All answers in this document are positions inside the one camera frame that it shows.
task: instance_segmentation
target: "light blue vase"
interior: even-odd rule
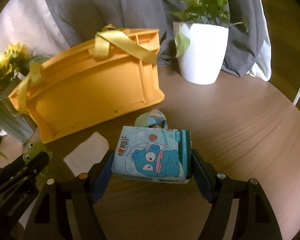
[[[29,115],[16,111],[8,99],[8,95],[19,83],[19,79],[14,79],[0,94],[0,128],[23,144],[33,135],[36,124]]]

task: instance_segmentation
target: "screw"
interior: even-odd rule
[[[85,179],[85,178],[87,178],[87,177],[88,177],[88,174],[85,173],[85,172],[80,173],[80,175],[79,175],[79,178],[80,178],[80,179]]]
[[[258,184],[258,181],[255,178],[250,179],[250,182],[254,185]]]
[[[48,180],[47,180],[47,184],[48,184],[48,185],[52,185],[53,183],[54,183],[54,179],[48,179]]]
[[[218,176],[219,179],[225,179],[226,178],[226,175],[223,172],[219,172],[217,174],[217,176]]]

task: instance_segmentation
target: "yellow flower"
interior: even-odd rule
[[[20,42],[15,43],[15,44],[9,44],[8,47],[6,48],[6,55],[7,57],[13,57],[17,58],[19,56],[22,56],[23,58],[30,59],[31,54],[27,53],[28,47],[23,44],[20,45]]]
[[[0,65],[7,68],[9,66],[10,57],[7,54],[0,53]]]

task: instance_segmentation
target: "vase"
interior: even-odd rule
[[[229,28],[210,24],[190,25],[174,22],[174,35],[178,35],[180,30],[190,39],[189,48],[178,57],[181,76],[196,84],[214,83],[226,54]]]
[[[0,128],[23,144],[33,135],[36,124],[29,115],[18,112],[8,99],[8,95],[19,83],[19,79],[14,79],[0,94]]]

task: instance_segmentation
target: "plastic storage basket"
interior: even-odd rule
[[[159,30],[123,32],[140,46],[159,52]],[[63,51],[41,66],[44,83],[30,86],[27,110],[40,128],[44,143],[164,99],[157,65],[151,65],[113,45],[109,58],[94,58],[94,40]],[[17,88],[10,100],[18,108]]]

